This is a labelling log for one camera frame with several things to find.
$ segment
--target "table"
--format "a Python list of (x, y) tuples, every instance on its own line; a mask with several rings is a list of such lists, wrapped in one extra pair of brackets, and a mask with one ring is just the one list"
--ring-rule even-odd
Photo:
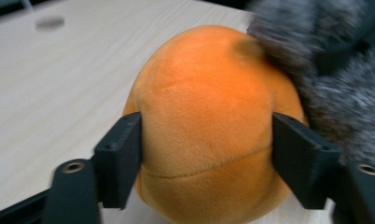
[[(193, 0), (55, 1), (0, 18), (0, 210), (48, 188), (64, 161), (91, 156), (162, 43), (203, 24), (244, 32), (251, 18)], [(168, 223), (135, 193), (103, 220)], [(253, 223), (329, 222), (292, 196)]]

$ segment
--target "black object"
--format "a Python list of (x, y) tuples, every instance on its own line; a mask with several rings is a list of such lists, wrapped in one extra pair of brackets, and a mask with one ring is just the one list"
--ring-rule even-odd
[(344, 67), (357, 52), (365, 53), (375, 45), (375, 0), (367, 1), (365, 15), (352, 37), (337, 40), (316, 54), (319, 74), (330, 75)]
[[(340, 150), (297, 120), (273, 114), (273, 164), (301, 205), (335, 203), (338, 224), (375, 223), (375, 166), (338, 163)], [(7, 223), (100, 223), (98, 204), (123, 209), (141, 165), (141, 114), (121, 118), (89, 160), (56, 169), (51, 189), (0, 211)]]

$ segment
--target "fuzzy gray fabric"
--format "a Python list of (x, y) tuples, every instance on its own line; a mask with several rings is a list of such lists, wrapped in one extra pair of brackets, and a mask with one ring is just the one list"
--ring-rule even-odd
[(342, 149), (340, 162), (375, 164), (375, 46), (331, 75), (319, 75), (314, 53), (350, 37), (365, 0), (257, 0), (248, 34), (291, 76), (311, 128)]

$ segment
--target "plush toy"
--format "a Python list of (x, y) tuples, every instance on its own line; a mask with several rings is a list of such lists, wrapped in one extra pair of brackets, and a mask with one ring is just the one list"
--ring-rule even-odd
[(222, 26), (173, 37), (135, 80), (123, 114), (142, 113), (135, 188), (175, 223), (244, 223), (290, 193), (271, 164), (271, 114), (304, 121), (289, 78), (257, 41)]
[[(318, 70), (317, 60), (328, 46), (354, 43), (370, 25), (375, 29), (367, 20), (375, 1), (262, 0), (250, 10), (248, 33), (294, 80), (311, 128), (342, 149), (342, 164), (375, 164), (375, 42), (358, 41), (334, 71)], [(323, 67), (342, 56), (328, 55)]]

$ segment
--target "stuffed pumpkin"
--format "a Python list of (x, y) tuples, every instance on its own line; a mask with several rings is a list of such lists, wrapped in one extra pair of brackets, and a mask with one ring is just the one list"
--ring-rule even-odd
[(207, 25), (147, 61), (123, 115), (142, 113), (141, 199), (175, 223), (245, 223), (290, 190), (271, 164), (271, 114), (304, 121), (288, 77), (247, 34)]

